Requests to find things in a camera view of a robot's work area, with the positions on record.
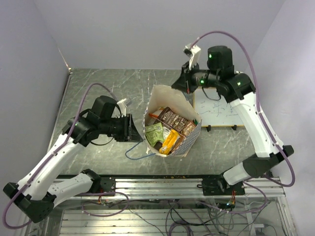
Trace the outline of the green snack packet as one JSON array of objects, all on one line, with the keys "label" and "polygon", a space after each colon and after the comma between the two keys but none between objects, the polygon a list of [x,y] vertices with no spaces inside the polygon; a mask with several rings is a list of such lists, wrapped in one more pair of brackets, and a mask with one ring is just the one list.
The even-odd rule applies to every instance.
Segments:
[{"label": "green snack packet", "polygon": [[163,142],[163,126],[160,122],[145,127],[145,137],[149,145],[154,147],[157,142]]}]

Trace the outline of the checkered paper bag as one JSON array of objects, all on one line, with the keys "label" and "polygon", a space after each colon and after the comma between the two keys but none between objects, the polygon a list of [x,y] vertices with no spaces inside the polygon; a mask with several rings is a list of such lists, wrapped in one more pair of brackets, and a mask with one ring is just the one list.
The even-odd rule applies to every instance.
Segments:
[{"label": "checkered paper bag", "polygon": [[197,140],[201,116],[184,94],[166,85],[154,85],[143,117],[143,135],[150,156],[185,157]]}]

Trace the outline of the yellow snack bar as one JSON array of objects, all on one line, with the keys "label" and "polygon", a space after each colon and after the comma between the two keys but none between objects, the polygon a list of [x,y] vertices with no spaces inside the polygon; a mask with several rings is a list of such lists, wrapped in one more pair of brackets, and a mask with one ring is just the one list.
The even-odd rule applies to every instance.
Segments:
[{"label": "yellow snack bar", "polygon": [[162,147],[159,149],[159,152],[164,155],[168,155],[177,141],[180,139],[180,134],[176,130],[171,130],[167,138],[162,143]]}]

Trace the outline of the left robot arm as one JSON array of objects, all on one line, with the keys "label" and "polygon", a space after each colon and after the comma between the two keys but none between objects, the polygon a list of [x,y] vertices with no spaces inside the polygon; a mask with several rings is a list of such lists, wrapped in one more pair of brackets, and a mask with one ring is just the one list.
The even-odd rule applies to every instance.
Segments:
[{"label": "left robot arm", "polygon": [[131,100],[116,101],[108,96],[98,97],[92,108],[71,118],[57,141],[36,167],[17,183],[9,182],[4,193],[33,223],[44,220],[59,204],[76,195],[115,195],[116,183],[90,169],[75,177],[55,183],[63,167],[76,154],[100,135],[117,142],[141,142],[132,115],[127,113]]}]

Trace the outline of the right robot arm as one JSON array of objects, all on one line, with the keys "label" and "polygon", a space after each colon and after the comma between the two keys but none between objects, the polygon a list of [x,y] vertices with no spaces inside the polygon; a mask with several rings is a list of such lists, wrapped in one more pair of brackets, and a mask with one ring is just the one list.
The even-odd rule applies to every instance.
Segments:
[{"label": "right robot arm", "polygon": [[194,93],[198,87],[215,88],[219,97],[223,97],[236,111],[254,146],[255,153],[251,157],[220,175],[217,182],[220,193],[229,194],[235,184],[251,177],[261,177],[293,155],[293,147],[284,145],[269,126],[250,77],[234,70],[230,48],[210,47],[206,70],[199,68],[201,49],[198,46],[186,45],[184,53],[189,60],[182,66],[180,77],[171,87],[187,94]]}]

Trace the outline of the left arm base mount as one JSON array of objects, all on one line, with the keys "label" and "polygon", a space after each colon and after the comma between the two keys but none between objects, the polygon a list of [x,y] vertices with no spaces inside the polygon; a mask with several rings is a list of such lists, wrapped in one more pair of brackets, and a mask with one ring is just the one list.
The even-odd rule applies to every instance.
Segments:
[{"label": "left arm base mount", "polygon": [[112,177],[98,177],[94,187],[95,193],[107,193],[108,196],[114,196],[116,190],[116,181]]}]

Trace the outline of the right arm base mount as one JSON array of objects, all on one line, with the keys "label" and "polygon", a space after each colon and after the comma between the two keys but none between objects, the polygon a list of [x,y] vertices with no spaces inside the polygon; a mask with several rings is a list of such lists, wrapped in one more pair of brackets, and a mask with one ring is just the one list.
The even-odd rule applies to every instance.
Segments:
[{"label": "right arm base mount", "polygon": [[244,185],[241,182],[229,185],[222,177],[216,176],[203,178],[197,188],[202,189],[204,196],[245,195]]}]

